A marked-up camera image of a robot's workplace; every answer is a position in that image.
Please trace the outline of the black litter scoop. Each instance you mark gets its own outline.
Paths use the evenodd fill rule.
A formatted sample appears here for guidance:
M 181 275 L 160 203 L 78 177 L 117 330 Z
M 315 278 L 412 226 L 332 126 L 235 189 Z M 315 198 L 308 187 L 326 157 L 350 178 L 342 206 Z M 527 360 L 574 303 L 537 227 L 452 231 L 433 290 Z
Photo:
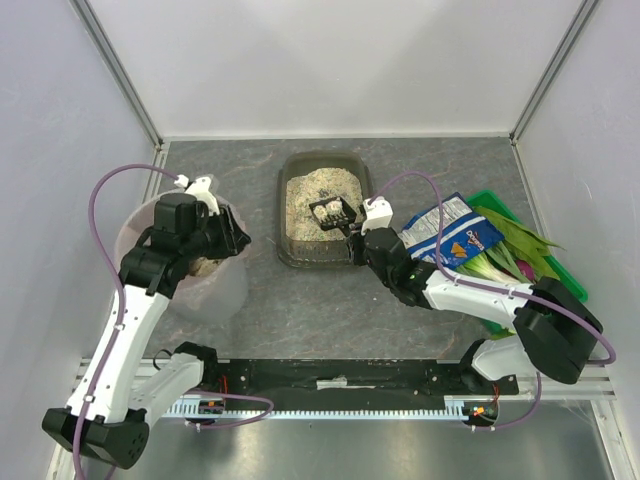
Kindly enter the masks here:
M 354 209 L 340 196 L 310 203 L 309 209 L 322 231 L 337 229 L 344 236 L 350 235 L 350 227 L 357 218 Z

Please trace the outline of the litter clump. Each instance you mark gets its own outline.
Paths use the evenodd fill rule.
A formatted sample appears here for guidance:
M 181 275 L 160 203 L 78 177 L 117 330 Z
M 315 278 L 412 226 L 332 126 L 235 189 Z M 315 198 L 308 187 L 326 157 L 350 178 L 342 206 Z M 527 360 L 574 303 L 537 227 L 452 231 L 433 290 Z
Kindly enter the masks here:
M 321 221 L 337 221 L 344 216 L 342 201 L 340 199 L 328 201 L 318 206 L 317 212 Z

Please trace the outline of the grey bin with pink bag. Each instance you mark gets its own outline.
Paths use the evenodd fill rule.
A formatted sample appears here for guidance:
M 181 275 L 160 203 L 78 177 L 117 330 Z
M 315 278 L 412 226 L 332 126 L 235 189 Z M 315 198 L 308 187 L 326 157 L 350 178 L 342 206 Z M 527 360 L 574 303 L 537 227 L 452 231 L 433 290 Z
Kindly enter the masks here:
M 123 224 L 114 246 L 116 269 L 143 230 L 152 224 L 154 205 L 159 198 L 157 195 L 142 204 Z M 240 255 L 218 262 L 198 260 L 180 282 L 168 310 L 192 322 L 229 320 L 239 312 L 248 296 L 245 262 L 249 250 L 247 246 Z

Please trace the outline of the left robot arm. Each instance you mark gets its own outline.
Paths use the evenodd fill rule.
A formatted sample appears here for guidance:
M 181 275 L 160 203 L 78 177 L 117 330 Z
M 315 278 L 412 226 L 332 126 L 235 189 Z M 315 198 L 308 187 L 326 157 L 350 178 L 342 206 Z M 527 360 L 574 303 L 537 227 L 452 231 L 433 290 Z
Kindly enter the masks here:
M 151 334 L 200 260 L 219 265 L 251 243 L 234 209 L 217 197 L 216 178 L 178 175 L 175 188 L 148 203 L 151 221 L 107 265 L 116 284 L 112 312 L 95 353 L 65 406 L 46 411 L 42 429 L 72 456 L 77 478 L 93 459 L 129 469 L 151 429 L 189 390 L 218 382 L 214 349 L 185 342 L 140 387 L 136 371 Z

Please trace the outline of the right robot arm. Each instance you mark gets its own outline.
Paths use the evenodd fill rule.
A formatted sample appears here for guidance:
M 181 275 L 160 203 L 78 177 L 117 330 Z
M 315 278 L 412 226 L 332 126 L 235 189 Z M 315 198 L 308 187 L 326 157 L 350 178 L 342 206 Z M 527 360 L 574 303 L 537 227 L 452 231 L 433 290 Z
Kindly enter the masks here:
M 586 306 L 554 278 L 507 286 L 439 269 L 412 258 L 391 228 L 352 227 L 347 245 L 354 264 L 368 266 L 402 304 L 460 312 L 514 330 L 512 337 L 469 348 L 471 369 L 486 380 L 538 371 L 573 385 L 603 332 Z

